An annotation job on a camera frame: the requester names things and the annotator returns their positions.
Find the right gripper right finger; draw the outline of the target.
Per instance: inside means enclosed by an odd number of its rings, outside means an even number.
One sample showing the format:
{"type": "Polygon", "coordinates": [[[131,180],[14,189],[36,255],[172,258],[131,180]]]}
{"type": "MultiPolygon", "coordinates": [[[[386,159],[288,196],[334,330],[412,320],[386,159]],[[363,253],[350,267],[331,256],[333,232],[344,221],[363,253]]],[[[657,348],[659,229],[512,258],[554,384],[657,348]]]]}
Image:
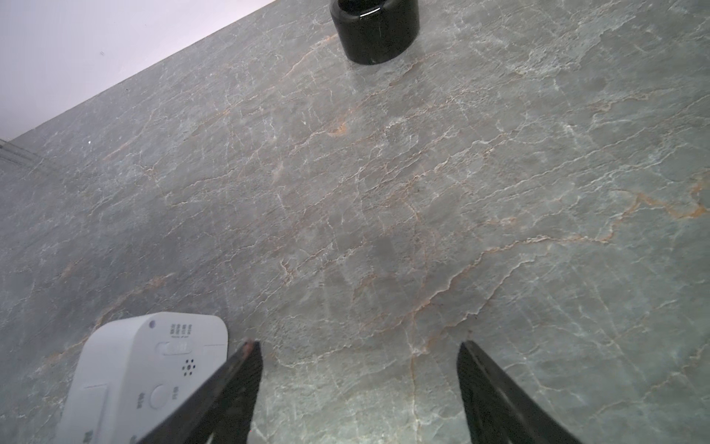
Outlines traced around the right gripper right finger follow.
{"type": "Polygon", "coordinates": [[[460,344],[457,375],[473,443],[581,443],[472,340],[460,344]]]}

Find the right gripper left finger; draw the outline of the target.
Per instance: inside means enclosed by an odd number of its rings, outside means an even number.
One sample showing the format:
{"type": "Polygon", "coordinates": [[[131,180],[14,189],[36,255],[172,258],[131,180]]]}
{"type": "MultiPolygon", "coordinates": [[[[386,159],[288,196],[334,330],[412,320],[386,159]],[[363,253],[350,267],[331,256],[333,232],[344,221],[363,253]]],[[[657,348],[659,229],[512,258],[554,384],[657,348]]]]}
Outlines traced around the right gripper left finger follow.
{"type": "Polygon", "coordinates": [[[260,342],[246,340],[142,443],[245,443],[262,380],[260,342]]]}

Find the white digital alarm clock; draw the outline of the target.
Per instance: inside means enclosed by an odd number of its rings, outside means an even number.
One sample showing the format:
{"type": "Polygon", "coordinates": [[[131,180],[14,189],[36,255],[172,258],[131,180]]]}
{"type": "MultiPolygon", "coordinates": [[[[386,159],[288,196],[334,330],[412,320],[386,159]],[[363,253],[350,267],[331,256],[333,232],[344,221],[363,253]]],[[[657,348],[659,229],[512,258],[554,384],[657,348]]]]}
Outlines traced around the white digital alarm clock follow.
{"type": "Polygon", "coordinates": [[[112,321],[85,342],[57,443],[136,443],[227,360],[217,316],[161,312],[112,321]]]}

